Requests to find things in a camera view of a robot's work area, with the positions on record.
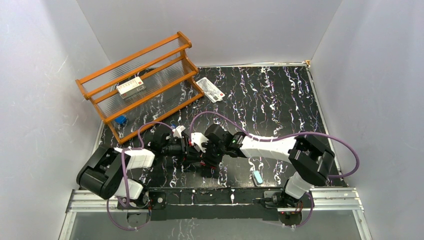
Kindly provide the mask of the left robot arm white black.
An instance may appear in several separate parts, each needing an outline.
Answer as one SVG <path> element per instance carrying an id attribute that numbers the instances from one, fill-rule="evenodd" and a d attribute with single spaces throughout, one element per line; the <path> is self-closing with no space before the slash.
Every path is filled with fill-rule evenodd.
<path id="1" fill-rule="evenodd" d="M 162 156 L 183 156 L 188 152 L 190 137 L 182 133 L 180 137 L 166 136 L 161 143 L 151 141 L 147 149 L 126 150 L 100 145 L 76 176 L 76 183 L 104 200 L 116 197 L 129 197 L 137 208 L 149 203 L 146 187 L 136 180 L 127 178 L 125 185 L 123 164 L 126 170 L 148 169 Z"/>

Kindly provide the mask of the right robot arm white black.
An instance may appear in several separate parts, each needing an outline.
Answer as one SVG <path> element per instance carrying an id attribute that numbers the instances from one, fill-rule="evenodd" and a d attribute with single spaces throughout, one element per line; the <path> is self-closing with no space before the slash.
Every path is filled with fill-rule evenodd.
<path id="1" fill-rule="evenodd" d="M 335 153 L 313 133 L 300 132 L 284 139 L 235 134 L 212 124 L 205 133 L 190 134 L 189 142 L 205 165 L 216 166 L 224 155 L 232 158 L 269 158 L 290 163 L 295 172 L 281 193 L 265 194 L 261 202 L 267 208 L 295 207 L 314 187 L 323 187 L 329 177 Z"/>

